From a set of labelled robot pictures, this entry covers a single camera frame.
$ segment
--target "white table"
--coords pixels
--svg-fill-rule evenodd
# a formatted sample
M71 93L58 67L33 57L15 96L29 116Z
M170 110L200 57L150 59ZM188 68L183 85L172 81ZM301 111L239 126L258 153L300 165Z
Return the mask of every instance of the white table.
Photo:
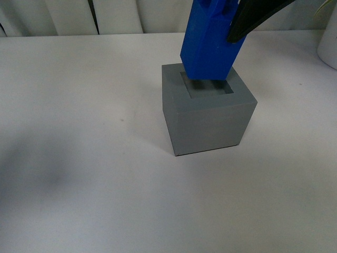
M336 252L321 34L251 33L241 144L182 157L161 65L181 62L183 34L0 38L0 252Z

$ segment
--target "blue block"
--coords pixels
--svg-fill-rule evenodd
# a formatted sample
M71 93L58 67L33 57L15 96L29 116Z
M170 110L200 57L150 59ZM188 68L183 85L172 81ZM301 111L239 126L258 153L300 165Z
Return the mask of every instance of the blue block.
M226 41L237 0L194 0L181 50L189 79L226 80L245 37Z

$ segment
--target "square hole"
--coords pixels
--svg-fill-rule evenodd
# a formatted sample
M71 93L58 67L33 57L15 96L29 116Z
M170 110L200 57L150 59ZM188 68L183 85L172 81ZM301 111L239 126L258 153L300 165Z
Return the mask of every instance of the square hole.
M226 80L191 80L186 72L180 72L192 99L234 93Z

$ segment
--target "plant leaf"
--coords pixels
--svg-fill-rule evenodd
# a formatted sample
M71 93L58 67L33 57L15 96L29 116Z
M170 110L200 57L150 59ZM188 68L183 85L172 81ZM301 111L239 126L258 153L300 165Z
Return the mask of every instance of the plant leaf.
M333 0L325 0L324 3L318 8L318 10L316 11L314 17L317 15L318 12L320 12L321 9L323 9L324 7L326 7L330 2L332 2Z

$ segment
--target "gray cube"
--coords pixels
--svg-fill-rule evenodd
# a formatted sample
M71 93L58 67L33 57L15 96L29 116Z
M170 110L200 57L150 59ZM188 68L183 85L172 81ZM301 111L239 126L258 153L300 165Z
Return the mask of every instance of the gray cube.
M162 78L176 156L240 143L257 101L233 68L226 81L190 80L183 64L163 65Z

